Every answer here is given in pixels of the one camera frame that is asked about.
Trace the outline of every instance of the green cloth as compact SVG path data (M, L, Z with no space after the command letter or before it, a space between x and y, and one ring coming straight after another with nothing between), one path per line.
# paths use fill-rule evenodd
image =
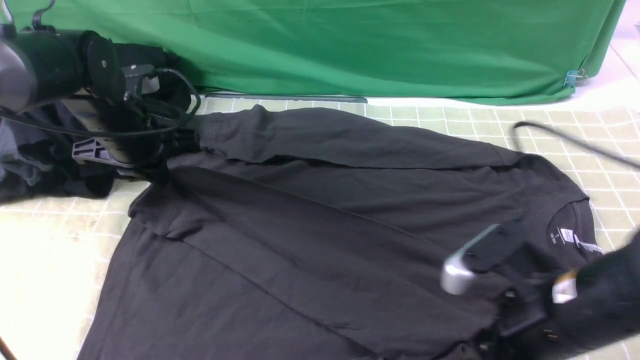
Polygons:
M7 0L25 26L48 0ZM158 45L251 94L557 101L600 70L624 0L58 0L57 28Z

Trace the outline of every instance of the black t-shirt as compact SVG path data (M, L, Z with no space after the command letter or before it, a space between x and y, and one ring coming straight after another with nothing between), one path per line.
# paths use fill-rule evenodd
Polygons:
M324 109L199 126L205 151L132 204L80 359L471 359L508 283L449 295L448 255L515 218L567 268L599 255L539 156Z

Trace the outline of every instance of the clothing label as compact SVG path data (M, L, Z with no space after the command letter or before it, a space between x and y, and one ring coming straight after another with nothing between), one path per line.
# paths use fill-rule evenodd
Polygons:
M597 251L597 252L600 252L600 253L604 254L604 250L602 250L602 248L599 247L598 245L590 244L590 243L583 243L583 242L580 241L580 239L578 239L577 235L573 235L573 238L575 239L575 244L578 247L582 247L583 249L589 250L591 252Z
M558 229L560 232L560 236L562 236L562 240L567 243L573 242L573 230L569 229Z
M578 239L578 236L571 229L561 229L560 227L556 227L557 234L555 232L549 233L549 238L552 243L558 243L561 241L563 244L566 243L574 243L576 247L581 247L585 250L591 252L599 252L604 254L604 250L595 244L583 243Z

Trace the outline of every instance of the grid mat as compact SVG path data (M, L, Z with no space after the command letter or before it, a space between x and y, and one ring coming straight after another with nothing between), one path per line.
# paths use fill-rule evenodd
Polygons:
M421 127L507 148L512 123L537 120L640 158L640 113L628 108L532 111L205 99L200 113L240 111L256 104L270 111L335 108L393 126ZM607 251L623 246L640 224L638 173L535 129L520 134L527 152L548 158L591 196L598 244ZM109 260L129 222L126 211L146 187L147 183L119 181L106 200L42 198L0 206L0 334L19 359L76 358ZM640 360L640 338L578 359Z

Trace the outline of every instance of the blue binder clip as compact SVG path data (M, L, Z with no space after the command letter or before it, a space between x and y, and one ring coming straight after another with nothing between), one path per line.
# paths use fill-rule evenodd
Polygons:
M585 82L587 77L584 75L584 69L569 70L564 77L563 88L575 88L576 84Z

